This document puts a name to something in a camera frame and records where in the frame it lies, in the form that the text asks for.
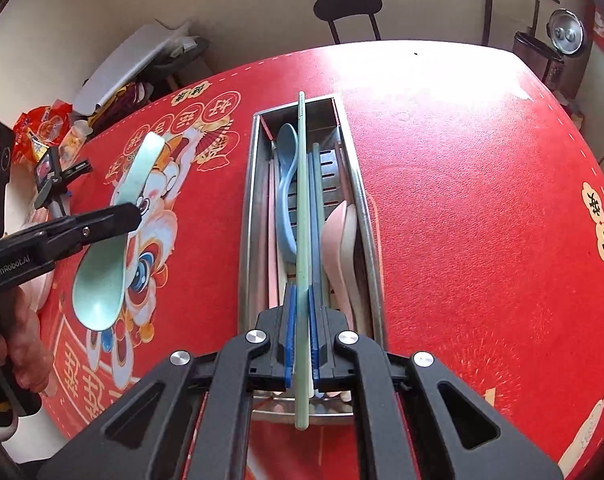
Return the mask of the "person's left hand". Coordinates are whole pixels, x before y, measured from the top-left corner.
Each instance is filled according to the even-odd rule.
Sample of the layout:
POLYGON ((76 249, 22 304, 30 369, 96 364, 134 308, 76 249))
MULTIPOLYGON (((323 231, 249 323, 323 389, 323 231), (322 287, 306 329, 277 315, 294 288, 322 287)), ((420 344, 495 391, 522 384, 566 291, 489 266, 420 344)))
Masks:
POLYGON ((31 309, 31 294, 17 289, 14 300, 16 324, 8 336, 0 335, 0 366, 7 358, 14 363, 14 377, 20 387, 42 393, 52 372, 52 352, 40 340, 40 321, 31 309))

